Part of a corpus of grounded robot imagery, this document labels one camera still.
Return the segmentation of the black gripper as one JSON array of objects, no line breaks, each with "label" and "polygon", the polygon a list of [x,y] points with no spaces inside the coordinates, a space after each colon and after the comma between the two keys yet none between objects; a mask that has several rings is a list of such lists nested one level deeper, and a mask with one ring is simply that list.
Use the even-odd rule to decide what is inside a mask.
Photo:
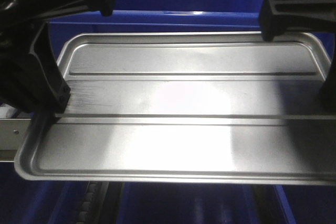
[{"label": "black gripper", "polygon": [[1,0],[1,101],[63,113],[70,87],[57,66],[48,20],[27,20],[26,0]]}]

